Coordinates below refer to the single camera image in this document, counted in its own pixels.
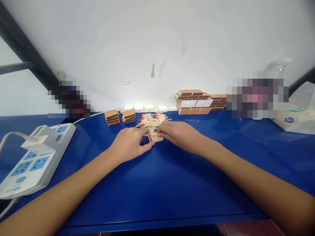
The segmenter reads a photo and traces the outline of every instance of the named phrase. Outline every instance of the finger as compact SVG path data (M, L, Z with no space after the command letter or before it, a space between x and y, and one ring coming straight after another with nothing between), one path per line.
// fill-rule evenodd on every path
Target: finger
M173 144L177 145L175 139L172 136L170 136L169 134L167 134L167 133L159 133L157 136L158 137L162 137L162 138L166 138L168 141L170 141Z
M146 133L149 133L149 130L145 127L145 128L140 128L137 130L139 132L139 134L142 136Z
M176 121L163 121L162 124L167 125L167 126L174 126L176 125Z
M141 150L141 154L145 153L146 151L149 151L153 145L155 144L155 142L150 142L148 144L145 144L143 146L139 146L140 150Z
M162 124L160 124L159 127L157 128L158 129L157 133L165 132L165 133L172 135L173 134L173 127L165 125L163 123L164 122L162 122Z

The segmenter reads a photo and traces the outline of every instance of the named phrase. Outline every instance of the stack of matchboxes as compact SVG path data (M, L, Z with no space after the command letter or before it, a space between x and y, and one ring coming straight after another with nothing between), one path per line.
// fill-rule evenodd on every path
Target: stack of matchboxes
M226 94L213 94L210 95L213 99L210 107L211 110L223 110L226 105Z
M118 111L116 109L106 111L105 112L105 119L106 119L108 126L114 126L114 125L120 124L119 114L118 114Z
M226 94L209 95L199 89L179 90L175 96L179 115L208 114L211 110L223 110L226 104Z
M133 109L124 111L122 113L122 122L124 124L135 121L136 114Z

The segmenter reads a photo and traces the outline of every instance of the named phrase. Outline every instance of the green mark on wall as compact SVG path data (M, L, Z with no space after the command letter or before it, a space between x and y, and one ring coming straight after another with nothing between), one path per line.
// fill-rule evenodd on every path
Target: green mark on wall
M153 63L152 64L151 78L154 78L154 76L155 76L155 74L154 74L154 67L155 67L155 64Z

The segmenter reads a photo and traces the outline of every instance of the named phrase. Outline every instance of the forearm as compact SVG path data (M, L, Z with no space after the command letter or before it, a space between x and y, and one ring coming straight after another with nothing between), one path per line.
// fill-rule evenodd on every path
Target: forearm
M90 190L118 165L105 151L4 220L0 224L0 234L54 235Z
M313 232L313 196L238 157L216 141L207 142L201 155L225 172L284 230L290 235Z

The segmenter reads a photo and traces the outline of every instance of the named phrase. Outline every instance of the white wall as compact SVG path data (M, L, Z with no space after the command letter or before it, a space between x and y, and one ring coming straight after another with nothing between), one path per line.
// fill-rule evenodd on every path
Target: white wall
M96 111L174 104L178 89L224 93L235 74L280 57L293 58L289 85L315 65L311 0L2 2L54 72L86 85Z
M22 61L0 37L0 66ZM0 116L62 113L29 70L0 75Z

